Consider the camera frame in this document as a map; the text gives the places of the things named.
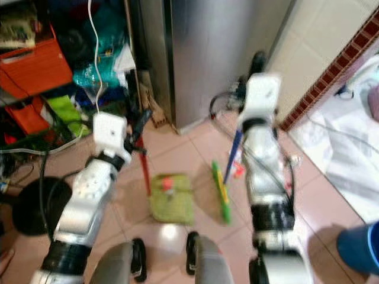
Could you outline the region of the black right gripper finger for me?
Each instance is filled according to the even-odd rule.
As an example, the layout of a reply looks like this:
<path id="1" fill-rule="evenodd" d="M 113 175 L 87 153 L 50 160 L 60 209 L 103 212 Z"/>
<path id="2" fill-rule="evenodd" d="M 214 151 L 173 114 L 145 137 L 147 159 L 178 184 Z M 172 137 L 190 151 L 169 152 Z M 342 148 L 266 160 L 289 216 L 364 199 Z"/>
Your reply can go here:
<path id="1" fill-rule="evenodd" d="M 267 64 L 267 54 L 264 51 L 257 51 L 253 55 L 248 72 L 248 79 L 257 73 L 262 73 Z"/>

